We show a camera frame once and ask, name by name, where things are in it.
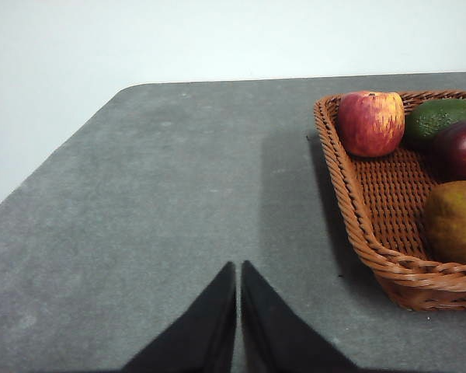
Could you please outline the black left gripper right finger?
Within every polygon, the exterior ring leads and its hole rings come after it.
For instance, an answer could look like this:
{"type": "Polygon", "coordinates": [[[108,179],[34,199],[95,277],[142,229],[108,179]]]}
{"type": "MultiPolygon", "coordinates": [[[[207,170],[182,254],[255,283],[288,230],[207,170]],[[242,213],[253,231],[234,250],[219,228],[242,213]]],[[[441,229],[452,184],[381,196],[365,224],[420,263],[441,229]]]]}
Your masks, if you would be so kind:
{"type": "Polygon", "coordinates": [[[357,372],[358,367],[295,314],[249,261],[242,264],[244,341],[253,372],[357,372]]]}

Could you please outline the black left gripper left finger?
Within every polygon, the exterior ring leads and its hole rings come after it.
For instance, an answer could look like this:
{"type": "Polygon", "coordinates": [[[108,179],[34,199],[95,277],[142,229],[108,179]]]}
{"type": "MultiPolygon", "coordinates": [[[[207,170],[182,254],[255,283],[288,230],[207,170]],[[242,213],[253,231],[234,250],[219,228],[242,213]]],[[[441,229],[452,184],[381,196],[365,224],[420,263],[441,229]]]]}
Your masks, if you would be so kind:
{"type": "Polygon", "coordinates": [[[189,308],[123,372],[229,372],[237,325],[235,265],[226,263],[189,308]]]}

